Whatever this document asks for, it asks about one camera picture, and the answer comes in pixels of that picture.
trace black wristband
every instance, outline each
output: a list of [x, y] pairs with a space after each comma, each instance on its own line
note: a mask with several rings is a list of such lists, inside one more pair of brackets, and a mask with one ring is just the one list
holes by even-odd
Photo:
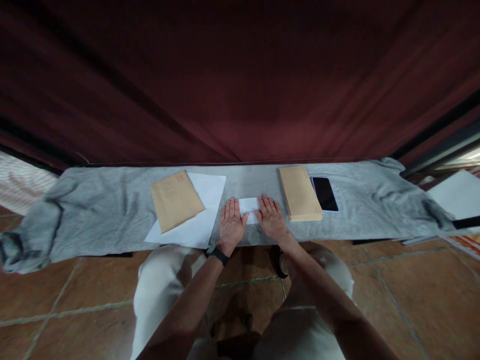
[[223, 266], [227, 265], [229, 262], [229, 257], [226, 256], [223, 252], [221, 252], [216, 246], [211, 246], [205, 251], [205, 255], [208, 258], [209, 256], [213, 255], [221, 261]]

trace leg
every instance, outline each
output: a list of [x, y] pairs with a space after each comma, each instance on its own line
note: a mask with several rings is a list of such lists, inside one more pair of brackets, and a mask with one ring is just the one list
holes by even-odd
[[[142, 352], [205, 260], [201, 250], [166, 245], [154, 250], [140, 266], [133, 299], [136, 325], [130, 360]], [[216, 343], [210, 337], [209, 321], [205, 319], [188, 358], [215, 359], [216, 356]]]
[[[353, 279], [347, 265], [324, 246], [308, 252], [352, 298]], [[283, 305], [254, 350], [255, 359], [344, 359], [330, 328], [322, 320], [313, 299], [287, 258], [280, 257], [282, 271], [291, 278]]]

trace knee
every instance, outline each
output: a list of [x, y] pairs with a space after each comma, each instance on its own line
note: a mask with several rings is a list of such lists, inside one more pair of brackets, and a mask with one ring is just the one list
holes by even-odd
[[341, 287], [348, 297], [352, 298], [354, 280], [349, 267], [333, 251], [325, 246], [318, 246], [318, 248], [308, 253], [325, 269], [327, 274]]
[[138, 277], [148, 277], [148, 274], [158, 277], [160, 274], [190, 273], [195, 267], [205, 262], [203, 251], [177, 245], [161, 246], [148, 256], [138, 269]]

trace person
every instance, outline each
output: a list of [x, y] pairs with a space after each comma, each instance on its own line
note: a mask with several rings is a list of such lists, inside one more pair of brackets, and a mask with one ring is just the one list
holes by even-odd
[[[397, 359], [352, 301], [346, 264], [321, 246], [307, 253], [288, 231], [280, 205], [265, 194], [255, 211], [264, 233], [283, 252], [280, 270], [291, 289], [253, 350], [254, 359]], [[140, 267], [131, 359], [218, 359], [209, 303], [217, 278], [244, 236], [238, 199], [221, 209], [217, 254], [167, 245]]]

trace smartphone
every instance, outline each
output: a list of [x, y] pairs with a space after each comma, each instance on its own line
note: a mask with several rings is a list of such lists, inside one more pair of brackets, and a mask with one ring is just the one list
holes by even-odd
[[325, 212], [338, 213], [339, 207], [335, 201], [330, 180], [326, 177], [312, 176], [311, 184], [313, 185], [313, 190], [315, 190], [316, 198], [320, 203], [321, 209]]

